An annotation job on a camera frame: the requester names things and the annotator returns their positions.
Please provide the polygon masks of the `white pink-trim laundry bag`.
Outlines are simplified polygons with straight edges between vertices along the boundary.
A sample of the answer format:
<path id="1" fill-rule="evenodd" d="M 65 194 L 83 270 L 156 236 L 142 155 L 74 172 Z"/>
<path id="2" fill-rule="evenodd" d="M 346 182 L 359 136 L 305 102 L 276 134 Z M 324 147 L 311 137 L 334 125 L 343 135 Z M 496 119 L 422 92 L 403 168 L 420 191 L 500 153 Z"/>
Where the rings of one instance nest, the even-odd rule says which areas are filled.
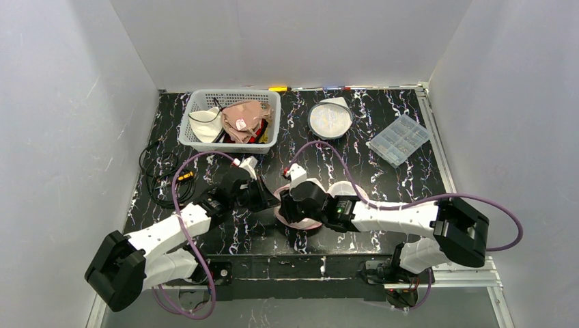
<path id="1" fill-rule="evenodd" d="M 354 225 L 354 209 L 361 207 L 361 200 L 366 196 L 365 191 L 355 190 L 356 185 L 351 182 L 339 181 L 332 184 L 329 189 L 325 189 L 315 178 L 308 178 L 319 185 L 328 194 L 327 203 L 324 207 L 324 216 L 321 222 L 312 219 L 304 219 L 301 222 L 286 222 L 279 214 L 280 205 L 274 209 L 276 218 L 284 225 L 297 230 L 312 230 L 324 226 L 335 232 L 359 232 L 360 229 Z M 289 185 L 279 188 L 274 196 L 280 201 L 280 192 L 290 189 Z"/>

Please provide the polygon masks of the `bright red bra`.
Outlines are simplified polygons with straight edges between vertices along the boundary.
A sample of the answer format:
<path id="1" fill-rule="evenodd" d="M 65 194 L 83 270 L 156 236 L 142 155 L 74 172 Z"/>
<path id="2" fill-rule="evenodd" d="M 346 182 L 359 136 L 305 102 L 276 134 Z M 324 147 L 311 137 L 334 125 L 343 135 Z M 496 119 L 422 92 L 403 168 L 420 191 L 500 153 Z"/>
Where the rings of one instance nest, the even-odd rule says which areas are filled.
<path id="1" fill-rule="evenodd" d="M 258 134 L 255 138 L 253 138 L 253 143 L 254 144 L 262 144 L 265 143 L 267 141 L 267 127 L 263 127 L 260 130 L 258 130 Z"/>

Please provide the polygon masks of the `beige pink bra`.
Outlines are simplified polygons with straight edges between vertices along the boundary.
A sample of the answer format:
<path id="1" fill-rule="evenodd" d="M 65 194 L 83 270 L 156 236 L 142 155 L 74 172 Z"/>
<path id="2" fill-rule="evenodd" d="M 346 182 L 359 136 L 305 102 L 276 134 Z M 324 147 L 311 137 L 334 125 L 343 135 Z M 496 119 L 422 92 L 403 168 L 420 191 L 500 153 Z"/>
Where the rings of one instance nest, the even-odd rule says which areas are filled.
<path id="1" fill-rule="evenodd" d="M 243 100 L 223 109 L 224 131 L 236 144 L 253 144 L 258 130 L 272 119 L 272 107 L 266 102 Z"/>

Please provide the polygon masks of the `black bra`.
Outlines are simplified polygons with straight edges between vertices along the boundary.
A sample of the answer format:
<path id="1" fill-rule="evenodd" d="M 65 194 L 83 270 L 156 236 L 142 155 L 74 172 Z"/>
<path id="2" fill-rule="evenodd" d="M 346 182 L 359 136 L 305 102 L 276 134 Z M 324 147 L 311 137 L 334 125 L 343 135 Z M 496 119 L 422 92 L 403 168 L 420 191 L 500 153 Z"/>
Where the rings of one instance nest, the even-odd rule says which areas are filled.
<path id="1" fill-rule="evenodd" d="M 224 134 L 222 124 L 223 107 L 217 98 L 212 99 L 214 106 L 205 111 L 192 111 L 188 121 L 194 136 L 202 143 L 217 143 Z"/>

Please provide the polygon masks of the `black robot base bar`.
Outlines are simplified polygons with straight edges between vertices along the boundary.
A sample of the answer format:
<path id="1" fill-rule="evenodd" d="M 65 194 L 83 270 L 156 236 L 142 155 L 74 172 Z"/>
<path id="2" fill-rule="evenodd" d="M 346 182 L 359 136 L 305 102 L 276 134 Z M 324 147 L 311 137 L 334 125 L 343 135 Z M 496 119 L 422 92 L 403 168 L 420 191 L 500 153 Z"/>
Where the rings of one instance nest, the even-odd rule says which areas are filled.
<path id="1" fill-rule="evenodd" d="M 375 254 L 211 255 L 218 301 L 242 299 L 363 299 L 418 301 L 428 274 L 388 277 L 391 258 Z"/>

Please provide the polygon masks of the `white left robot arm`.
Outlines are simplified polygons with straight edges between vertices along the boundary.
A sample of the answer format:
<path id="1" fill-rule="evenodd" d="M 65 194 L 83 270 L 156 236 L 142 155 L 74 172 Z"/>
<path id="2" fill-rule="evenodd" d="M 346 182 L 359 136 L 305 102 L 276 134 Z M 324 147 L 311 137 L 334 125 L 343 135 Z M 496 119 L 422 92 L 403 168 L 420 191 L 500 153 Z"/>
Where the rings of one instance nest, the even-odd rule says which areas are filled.
<path id="1" fill-rule="evenodd" d="M 144 290 L 194 275 L 204 261 L 196 259 L 192 247 L 185 247 L 188 237 L 218 227 L 235 210 L 257 213 L 279 203 L 261 177 L 233 167 L 179 213 L 127 235 L 118 230 L 106 235 L 85 281 L 111 310 L 121 311 Z"/>

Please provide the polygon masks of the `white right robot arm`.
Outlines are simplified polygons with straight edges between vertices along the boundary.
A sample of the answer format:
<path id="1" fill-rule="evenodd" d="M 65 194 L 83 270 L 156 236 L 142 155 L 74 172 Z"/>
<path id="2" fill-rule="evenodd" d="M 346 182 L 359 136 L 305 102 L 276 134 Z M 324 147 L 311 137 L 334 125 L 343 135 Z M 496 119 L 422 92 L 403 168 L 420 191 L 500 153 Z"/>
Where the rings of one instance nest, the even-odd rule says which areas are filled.
<path id="1" fill-rule="evenodd" d="M 364 204 L 357 195 L 332 195 L 314 181 L 279 193 L 279 215 L 301 229 L 320 223 L 338 233 L 387 231 L 420 236 L 394 253 L 392 263 L 409 274 L 453 262 L 479 268 L 485 264 L 488 218 L 458 197 L 411 206 L 378 202 Z"/>

